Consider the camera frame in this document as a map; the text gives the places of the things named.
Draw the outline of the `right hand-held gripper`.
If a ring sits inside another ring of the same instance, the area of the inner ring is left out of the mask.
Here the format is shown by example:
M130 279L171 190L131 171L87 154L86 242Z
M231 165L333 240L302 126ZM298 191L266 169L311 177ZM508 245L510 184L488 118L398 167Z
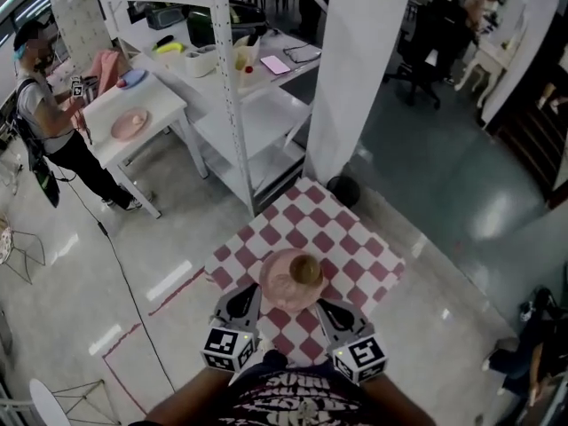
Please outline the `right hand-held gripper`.
M362 334L370 328L363 312L349 302L320 298L315 311L328 340L337 340L337 334ZM377 377L387 366L383 339L377 332L333 349L330 358L334 369L354 384Z

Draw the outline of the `pink plate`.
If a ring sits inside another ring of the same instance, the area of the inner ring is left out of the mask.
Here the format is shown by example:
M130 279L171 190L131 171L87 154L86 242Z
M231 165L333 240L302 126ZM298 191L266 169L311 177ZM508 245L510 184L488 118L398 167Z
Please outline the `pink plate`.
M320 278L315 284L302 285L291 278L290 262L299 255L311 254L298 248L284 248L269 255L261 266L258 283L263 295L270 304L284 312L300 312L311 307L327 286L323 267L315 256L321 268Z
M111 137L129 141L142 131L149 121L149 112L143 107L134 107L120 115L111 128Z

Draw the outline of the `small brown bowl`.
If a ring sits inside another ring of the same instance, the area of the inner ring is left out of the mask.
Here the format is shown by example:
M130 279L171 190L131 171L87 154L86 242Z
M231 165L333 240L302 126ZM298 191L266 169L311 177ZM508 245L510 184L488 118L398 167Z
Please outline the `small brown bowl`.
M299 255L290 262L289 273L296 283L312 285L320 279L321 268L314 256Z

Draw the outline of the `small light blue piece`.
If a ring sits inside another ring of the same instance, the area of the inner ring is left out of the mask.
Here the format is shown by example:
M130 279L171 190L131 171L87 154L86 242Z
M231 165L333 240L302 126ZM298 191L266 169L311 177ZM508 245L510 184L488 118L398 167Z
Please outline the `small light blue piece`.
M116 87L125 90L130 89L142 82L146 78L146 76L147 71L145 69L131 69L130 71L127 71L119 77L116 83Z

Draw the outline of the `person's dark printed shirt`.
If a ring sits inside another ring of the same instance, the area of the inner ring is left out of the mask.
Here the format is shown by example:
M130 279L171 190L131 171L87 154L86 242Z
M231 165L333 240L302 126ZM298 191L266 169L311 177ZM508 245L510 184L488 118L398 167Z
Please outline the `person's dark printed shirt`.
M244 375L181 426L372 426L363 391L327 365Z

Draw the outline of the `black round bin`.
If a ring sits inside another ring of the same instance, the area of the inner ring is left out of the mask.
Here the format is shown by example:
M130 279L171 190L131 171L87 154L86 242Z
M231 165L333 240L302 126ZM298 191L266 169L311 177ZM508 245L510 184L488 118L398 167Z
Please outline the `black round bin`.
M351 177L340 175L331 178L327 189L346 208L353 208L360 199L361 191L358 183Z

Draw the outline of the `white metal shelf rack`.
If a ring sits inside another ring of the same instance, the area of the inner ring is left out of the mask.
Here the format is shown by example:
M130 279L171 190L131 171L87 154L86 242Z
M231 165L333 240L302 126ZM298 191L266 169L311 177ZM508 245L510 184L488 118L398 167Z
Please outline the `white metal shelf rack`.
M300 174L305 151L295 135L312 108L285 90L316 68L320 60L293 63L286 47L306 44L268 23L251 74L235 68L230 0L101 0L108 28L135 67L145 67L182 94L208 173L214 173L251 211L264 206L290 179ZM162 30L151 29L144 9L149 4L183 4L210 9L216 43L191 44L186 19ZM181 53L153 52L179 42ZM291 71L274 75L260 61L277 56Z

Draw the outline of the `black glasses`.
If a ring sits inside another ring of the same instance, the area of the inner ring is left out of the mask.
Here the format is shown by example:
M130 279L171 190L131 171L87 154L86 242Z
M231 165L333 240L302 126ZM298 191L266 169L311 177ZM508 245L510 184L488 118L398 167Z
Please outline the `black glasses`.
M286 47L283 53L295 64L306 64L320 59L321 50L311 44Z

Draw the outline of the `dark wooden staircase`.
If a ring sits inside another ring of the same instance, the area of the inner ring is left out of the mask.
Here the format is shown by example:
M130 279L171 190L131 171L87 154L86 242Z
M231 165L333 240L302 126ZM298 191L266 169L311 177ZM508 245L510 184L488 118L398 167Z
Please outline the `dark wooden staircase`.
M548 84L551 98L568 91L568 74L522 81L488 124L489 134L516 156L537 183L549 209L568 201L568 179L559 178L568 162L568 103L554 113L548 102L538 106Z

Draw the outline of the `pink cloth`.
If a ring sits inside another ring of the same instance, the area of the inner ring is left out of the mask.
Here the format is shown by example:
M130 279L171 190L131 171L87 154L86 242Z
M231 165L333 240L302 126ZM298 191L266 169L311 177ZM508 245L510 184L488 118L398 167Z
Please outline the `pink cloth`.
M89 76L97 77L98 95L101 96L113 88L120 77L130 70L130 63L121 51L105 49L95 55Z

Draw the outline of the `black bag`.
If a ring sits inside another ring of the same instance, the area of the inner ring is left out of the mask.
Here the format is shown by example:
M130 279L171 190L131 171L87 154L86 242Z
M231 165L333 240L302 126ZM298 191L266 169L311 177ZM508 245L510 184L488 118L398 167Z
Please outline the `black bag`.
M263 36L268 30L264 12L253 4L230 0L229 12L235 42L244 36Z

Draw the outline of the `grey radio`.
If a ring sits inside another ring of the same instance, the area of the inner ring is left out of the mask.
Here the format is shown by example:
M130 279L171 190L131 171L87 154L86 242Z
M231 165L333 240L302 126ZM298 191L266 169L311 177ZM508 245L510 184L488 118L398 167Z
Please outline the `grey radio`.
M187 6L183 4L149 4L144 9L147 25L153 30L169 28L186 19Z

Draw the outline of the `white desk with curved legs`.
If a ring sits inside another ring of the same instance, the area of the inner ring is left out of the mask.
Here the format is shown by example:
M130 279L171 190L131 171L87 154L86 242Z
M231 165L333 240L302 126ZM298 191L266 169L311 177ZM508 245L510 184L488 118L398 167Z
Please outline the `white desk with curved legs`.
M488 38L482 37L477 45L477 49L472 60L463 70L461 80L454 86L456 91L460 91L469 80L476 68L481 70L480 76L471 88L475 92L482 83L484 77L487 78L487 85L477 99L476 107L481 111L487 99L492 99L493 91L500 88L503 77L509 79L510 65L515 62L515 57L519 46L525 37L524 33L517 32L508 41L502 44L493 44Z

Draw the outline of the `black office chair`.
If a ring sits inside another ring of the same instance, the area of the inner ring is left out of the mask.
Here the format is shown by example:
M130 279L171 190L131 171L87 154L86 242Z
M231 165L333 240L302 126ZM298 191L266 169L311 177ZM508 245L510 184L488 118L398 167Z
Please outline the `black office chair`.
M443 81L451 72L460 44L469 33L467 12L457 3L433 0L417 9L414 31L399 31L396 53L401 62L393 73L385 73L383 82L410 84L406 102L414 104L415 94L422 90L433 100L435 109L441 101L433 84Z

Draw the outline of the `white pegboard panel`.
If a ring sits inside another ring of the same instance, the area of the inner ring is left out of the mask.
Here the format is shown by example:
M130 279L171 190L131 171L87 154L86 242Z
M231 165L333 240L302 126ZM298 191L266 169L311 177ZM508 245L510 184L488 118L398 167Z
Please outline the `white pegboard panel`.
M80 73L91 69L100 51L112 48L99 0L59 0L52 11L71 62Z

